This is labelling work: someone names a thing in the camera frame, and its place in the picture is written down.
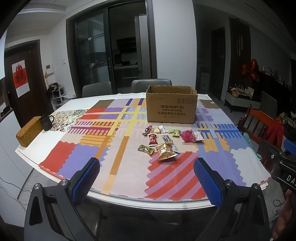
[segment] wicker basket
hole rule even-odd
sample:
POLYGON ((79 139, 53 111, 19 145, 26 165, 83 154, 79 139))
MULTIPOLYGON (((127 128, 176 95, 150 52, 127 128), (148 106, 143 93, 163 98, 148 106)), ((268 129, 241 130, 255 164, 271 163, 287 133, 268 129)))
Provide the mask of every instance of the wicker basket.
POLYGON ((16 138, 21 146, 27 147, 34 138, 43 130, 40 123, 41 116, 33 117, 21 130, 16 134, 16 138))

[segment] colorful tablecloth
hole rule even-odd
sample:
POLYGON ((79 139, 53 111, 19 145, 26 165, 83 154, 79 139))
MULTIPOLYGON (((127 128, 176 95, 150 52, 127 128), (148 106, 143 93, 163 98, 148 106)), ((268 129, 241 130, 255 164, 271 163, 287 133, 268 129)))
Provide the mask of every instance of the colorful tablecloth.
MULTIPOLYGON (((183 201, 206 198, 193 172, 193 162, 203 157, 224 179, 237 185, 263 183, 270 174, 259 162, 239 130, 212 100, 198 100, 197 121, 193 125, 164 123, 166 129, 200 131, 199 144, 172 138, 180 151, 169 162, 158 162, 137 150, 148 145, 142 135, 148 125, 146 99, 100 100, 63 136, 40 163, 45 171, 60 179, 70 179, 91 157, 99 159, 100 173, 92 191, 128 199, 183 201)), ((157 140, 162 143, 161 135, 157 140)))

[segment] snack package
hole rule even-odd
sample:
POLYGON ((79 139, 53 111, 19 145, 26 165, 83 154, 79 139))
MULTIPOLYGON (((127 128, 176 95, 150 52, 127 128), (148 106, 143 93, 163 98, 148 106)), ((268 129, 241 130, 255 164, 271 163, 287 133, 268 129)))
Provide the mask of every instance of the snack package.
POLYGON ((169 129, 169 130, 168 130, 168 133, 169 133, 169 134, 172 134, 172 133, 174 133, 174 131, 175 131, 175 129, 169 129))
POLYGON ((175 130, 174 133, 172 134, 172 136, 174 137, 179 137, 180 136, 180 130, 175 130))
POLYGON ((154 130, 153 130, 153 133, 156 133, 156 134, 160 134, 160 130, 156 127, 154 130))
POLYGON ((144 130, 144 132, 142 133, 142 135, 147 136, 147 135, 150 133, 151 129, 152 129, 152 126, 151 126, 151 125, 148 126, 148 127, 144 130))
POLYGON ((150 142, 149 146, 157 146, 158 143, 156 142, 156 135, 155 134, 149 134, 150 142))
POLYGON ((204 138, 202 137, 202 134, 199 131, 194 131, 193 134, 196 137, 196 141, 203 141, 204 138))
POLYGON ((166 133, 165 128, 163 127, 163 125, 159 126, 158 129, 160 130, 160 133, 166 133))
MULTIPOLYGON (((165 142, 169 142, 169 141, 171 141, 172 139, 168 136, 168 135, 163 135, 163 140, 165 141, 165 142)), ((172 151, 173 152, 176 152, 176 153, 180 153, 179 151, 178 151, 178 148, 176 147, 176 145, 173 143, 172 144, 172 151)))
POLYGON ((180 132, 180 137, 185 142, 195 142, 196 141, 196 136, 195 136, 195 134, 193 133, 192 130, 187 130, 187 131, 180 132))
POLYGON ((144 146, 144 145, 140 145, 138 150, 142 151, 142 152, 145 152, 145 153, 148 153, 149 155, 152 155, 152 153, 154 152, 153 148, 150 148, 150 147, 144 146))
POLYGON ((162 161, 177 155, 177 153, 173 152, 172 150, 172 144, 173 141, 170 140, 169 142, 162 143, 155 147, 158 152, 158 161, 162 161))

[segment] blue gripper pad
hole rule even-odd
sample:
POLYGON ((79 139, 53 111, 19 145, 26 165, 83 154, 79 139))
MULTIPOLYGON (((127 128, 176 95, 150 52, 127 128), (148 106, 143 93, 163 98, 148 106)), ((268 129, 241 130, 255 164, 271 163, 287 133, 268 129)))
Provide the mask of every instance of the blue gripper pad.
POLYGON ((285 140, 284 148, 291 152, 294 156, 296 156, 296 145, 293 142, 285 140))
POLYGON ((74 206, 83 203, 99 172, 100 162, 94 157, 88 161, 82 170, 75 172, 70 179, 72 185, 69 186, 71 201, 74 206))
POLYGON ((221 178, 219 180, 220 183, 221 181, 224 181, 223 178, 216 171, 213 171, 202 158, 198 158, 194 161, 193 169, 209 201, 212 205, 215 205, 217 208, 219 208, 223 201, 222 189, 214 180, 213 175, 218 179, 221 178))

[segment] door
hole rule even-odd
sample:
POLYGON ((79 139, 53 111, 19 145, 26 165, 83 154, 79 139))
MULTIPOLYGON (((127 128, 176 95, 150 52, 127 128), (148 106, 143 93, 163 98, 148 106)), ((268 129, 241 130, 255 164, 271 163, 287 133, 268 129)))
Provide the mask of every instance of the door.
POLYGON ((229 18, 231 60, 228 87, 243 84, 242 65, 251 63, 251 36, 248 25, 229 18))
POLYGON ((45 96, 46 87, 43 73, 38 65, 38 46, 37 43, 24 45, 5 52, 4 67, 5 67, 5 85, 7 89, 7 95, 11 107, 15 112, 15 116, 23 127, 34 116, 42 116, 53 112, 49 97, 45 96), (26 72, 26 76, 23 76, 24 83, 28 82, 28 86, 24 91, 18 92, 16 90, 15 81, 17 79, 13 77, 16 65, 22 65, 23 73, 26 72))
POLYGON ((85 85, 105 81, 111 82, 116 93, 107 11, 104 9, 75 23, 80 93, 85 85))
POLYGON ((225 28, 219 28, 211 33, 212 57, 211 57, 211 76, 210 92, 221 99, 224 70, 225 70, 225 28))

